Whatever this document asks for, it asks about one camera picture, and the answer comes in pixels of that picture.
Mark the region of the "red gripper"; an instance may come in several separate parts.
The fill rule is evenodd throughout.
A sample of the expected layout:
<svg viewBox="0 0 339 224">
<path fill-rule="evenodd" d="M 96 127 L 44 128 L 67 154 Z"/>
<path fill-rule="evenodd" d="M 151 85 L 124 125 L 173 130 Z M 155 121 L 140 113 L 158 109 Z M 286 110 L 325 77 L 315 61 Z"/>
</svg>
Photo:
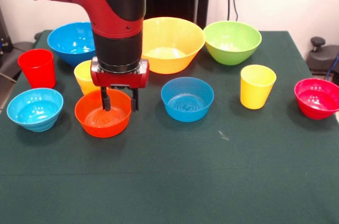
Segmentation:
<svg viewBox="0 0 339 224">
<path fill-rule="evenodd" d="M 103 110 L 111 110 L 110 98 L 106 87 L 129 87 L 132 91 L 131 106 L 133 111 L 139 110 L 138 88 L 145 88 L 149 77 L 149 62 L 141 59 L 138 67 L 134 71 L 127 73 L 112 73 L 103 70 L 97 57 L 91 60 L 91 78 L 95 86 L 100 86 Z"/>
</svg>

